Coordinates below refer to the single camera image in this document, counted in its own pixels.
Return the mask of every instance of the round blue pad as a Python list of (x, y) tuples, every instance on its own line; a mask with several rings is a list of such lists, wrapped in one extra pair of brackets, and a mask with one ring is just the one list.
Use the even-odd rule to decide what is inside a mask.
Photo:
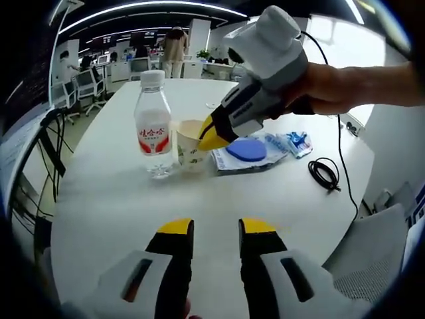
[(266, 146), (258, 140), (236, 140), (226, 151), (241, 161), (261, 161), (267, 156)]

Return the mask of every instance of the human hand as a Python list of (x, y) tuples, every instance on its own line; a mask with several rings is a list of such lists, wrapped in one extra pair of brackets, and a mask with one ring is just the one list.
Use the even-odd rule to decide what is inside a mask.
[(347, 113), (355, 106), (366, 104), (362, 86), (365, 83), (357, 68), (334, 68), (325, 64), (309, 63), (305, 74), (289, 88), (284, 88), (282, 114), (296, 112), (296, 103), (306, 97), (316, 114)]

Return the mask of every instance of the water bottle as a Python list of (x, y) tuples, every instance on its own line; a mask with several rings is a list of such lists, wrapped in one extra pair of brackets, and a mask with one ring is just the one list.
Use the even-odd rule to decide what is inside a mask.
[(141, 73), (141, 93), (134, 110), (143, 164), (153, 178), (167, 177), (173, 166), (171, 111), (163, 91), (164, 78), (162, 70)]

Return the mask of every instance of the black cable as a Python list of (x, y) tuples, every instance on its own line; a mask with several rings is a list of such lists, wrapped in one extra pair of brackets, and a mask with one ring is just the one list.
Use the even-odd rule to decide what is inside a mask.
[(42, 213), (43, 215), (50, 216), (50, 217), (54, 217), (53, 215), (48, 214), (48, 213), (45, 213), (44, 211), (42, 211), (42, 210), (41, 210), (41, 208), (37, 205), (37, 203), (35, 203), (34, 199), (32, 199), (32, 198), (30, 197), (30, 195), (28, 195), (28, 193), (27, 193), (26, 191), (24, 191), (24, 189), (22, 188), (22, 186), (20, 186), (20, 185), (19, 185), (19, 188), (21, 189), (21, 191), (22, 191), (22, 193), (25, 195), (25, 197), (26, 197), (26, 198), (28, 198), (30, 201), (32, 201), (32, 202), (33, 202), (33, 204), (35, 205), (35, 207), (37, 208), (37, 213), (36, 213), (35, 215), (37, 215), (37, 214), (38, 214), (38, 212), (40, 212), (40, 213)]
[(305, 32), (305, 31), (301, 31), (301, 34), (306, 35), (306, 36), (307, 36), (310, 40), (312, 40), (312, 41), (316, 44), (316, 46), (317, 46), (317, 47), (319, 48), (319, 50), (320, 50), (320, 53), (321, 53), (321, 55), (322, 55), (323, 59), (325, 60), (325, 63), (329, 65), (329, 63), (327, 62), (327, 58), (326, 58), (326, 56), (325, 56), (325, 53), (323, 52), (323, 50), (322, 50), (322, 48), (321, 48), (320, 44), (317, 42), (317, 40), (316, 40), (315, 38), (313, 38), (310, 34), (308, 34), (308, 33), (307, 33), (307, 32)]
[[(58, 132), (60, 131), (60, 123), (57, 117), (54, 118), (54, 121), (56, 122), (56, 127)], [(60, 135), (57, 135), (56, 137), (56, 154), (58, 154), (59, 151), (59, 144), (60, 144)], [(56, 167), (54, 168), (53, 171), (53, 199), (54, 202), (56, 202), (56, 196), (58, 195), (58, 189), (56, 188), (56, 174), (59, 175), (59, 173), (57, 172)]]
[(37, 142), (37, 145), (38, 145), (38, 146), (39, 146), (39, 148), (40, 148), (41, 158), (42, 158), (42, 161), (43, 161), (43, 163), (44, 163), (44, 166), (46, 167), (47, 175), (48, 175), (48, 177), (50, 178), (50, 180), (51, 180), (51, 181), (52, 181), (52, 183), (53, 183), (53, 177), (51, 176), (50, 171), (48, 170), (47, 163), (46, 163), (46, 159), (44, 158), (43, 147), (41, 146), (40, 142)]
[(21, 219), (19, 218), (20, 217), (19, 214), (18, 213), (14, 213), (14, 212), (12, 212), (12, 214), (15, 215), (16, 219), (22, 225), (22, 227), (24, 227), (32, 236), (34, 236), (34, 233), (32, 231), (30, 231), (29, 228), (27, 226), (25, 226), (25, 224), (21, 221)]
[[(12, 205), (16, 205), (17, 201), (14, 200)], [(22, 225), (22, 227), (24, 227), (32, 236), (34, 236), (34, 233), (32, 231), (29, 230), (29, 228), (21, 221), (21, 218), (24, 219), (24, 217), (20, 216), (18, 212), (15, 211), (16, 207), (14, 207), (12, 209), (12, 214), (14, 214), (14, 216), (16, 217), (16, 219), (18, 220), (18, 222)]]
[[(60, 114), (62, 117), (62, 133), (59, 137), (59, 147), (57, 149), (58, 152), (58, 158), (60, 159), (62, 155), (62, 146), (64, 144), (64, 135), (65, 135), (65, 115), (63, 113)], [(58, 173), (58, 181), (56, 182), (56, 195), (59, 194), (59, 180), (60, 180), (60, 174)]]
[[(55, 133), (56, 135), (59, 134), (57, 131), (53, 130), (51, 127), (47, 126), (47, 128), (53, 133)], [(66, 148), (68, 148), (71, 153), (74, 153), (74, 150), (68, 145), (68, 143), (66, 143), (66, 140), (62, 140), (62, 142), (65, 143)]]
[(357, 215), (359, 214), (359, 208), (357, 207), (356, 202), (353, 199), (353, 194), (351, 194), (351, 184), (350, 184), (350, 179), (348, 177), (348, 171), (347, 171), (347, 167), (345, 166), (345, 162), (344, 162), (344, 158), (343, 158), (343, 153), (341, 151), (341, 117), (338, 114), (338, 151), (339, 151), (339, 157), (341, 158), (341, 162), (343, 164), (343, 168), (344, 168), (344, 172), (345, 172), (345, 177), (347, 178), (347, 186), (348, 186), (348, 194), (350, 195), (350, 199), (351, 202), (353, 203), (354, 207), (356, 207), (356, 215), (354, 216), (354, 219), (357, 218)]
[[(323, 52), (320, 44), (316, 41), (315, 38), (313, 38), (311, 35), (309, 35), (307, 32), (305, 31), (301, 31), (301, 33), (303, 35), (306, 35), (310, 40), (312, 40), (316, 46), (319, 48), (321, 55), (323, 56), (323, 59), (325, 60), (325, 63), (329, 65), (327, 58), (325, 56), (325, 53)], [(345, 162), (344, 162), (344, 158), (343, 158), (343, 153), (341, 151), (341, 117), (338, 114), (338, 152), (339, 152), (339, 157), (341, 158), (341, 162), (343, 164), (343, 168), (344, 168), (344, 172), (345, 172), (345, 177), (347, 178), (347, 186), (348, 186), (348, 194), (350, 196), (350, 200), (353, 203), (355, 209), (356, 209), (356, 215), (354, 217), (354, 219), (357, 218), (357, 215), (359, 214), (359, 208), (357, 207), (356, 202), (353, 199), (353, 194), (351, 193), (351, 184), (350, 184), (350, 179), (348, 177), (348, 171), (347, 171), (347, 167), (345, 166)], [(332, 171), (332, 169), (328, 166), (326, 166), (325, 164), (319, 162), (319, 160), (329, 160), (333, 163), (333, 165), (335, 166), (335, 168), (337, 169), (337, 176), (335, 176), (335, 173)], [(310, 171), (310, 174), (313, 176), (314, 180), (316, 180), (321, 186), (323, 186), (324, 188), (333, 191), (333, 190), (338, 190), (340, 191), (341, 188), (339, 188), (338, 183), (339, 183), (339, 170), (338, 167), (336, 166), (335, 162), (330, 159), (330, 158), (318, 158), (315, 161), (311, 161), (308, 163), (308, 168)], [(331, 178), (331, 180), (329, 181), (328, 179), (325, 179), (323, 177), (323, 175), (320, 174), (319, 169), (325, 171), (328, 176)]]
[[(337, 174), (335, 175), (335, 173), (329, 166), (325, 165), (324, 163), (321, 163), (320, 162), (321, 160), (330, 161), (337, 169)], [(337, 164), (335, 164), (335, 162), (332, 159), (317, 158), (314, 161), (310, 161), (308, 163), (308, 170), (311, 176), (313, 176), (314, 180), (316, 180), (316, 182), (318, 182), (318, 184), (320, 184), (320, 186), (322, 186), (323, 188), (327, 189), (328, 191), (333, 191), (333, 190), (341, 191), (341, 188), (339, 188), (338, 186), (339, 170), (338, 170)], [(329, 176), (330, 180), (325, 178), (321, 174), (321, 171), (324, 171)]]
[(17, 198), (15, 198), (14, 204), (16, 206), (15, 210), (22, 213), (22, 215), (20, 213), (18, 213), (18, 215), (21, 216), (23, 219), (26, 219), (33, 226), (35, 226), (35, 217), (33, 216), (33, 214), (31, 214), (29, 210)]

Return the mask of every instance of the paper cup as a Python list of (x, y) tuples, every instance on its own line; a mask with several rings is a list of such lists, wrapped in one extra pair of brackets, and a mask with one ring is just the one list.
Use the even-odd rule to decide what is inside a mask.
[(208, 152), (198, 150), (198, 134), (202, 124), (202, 121), (187, 120), (177, 126), (177, 152), (183, 171), (198, 173), (205, 168)]

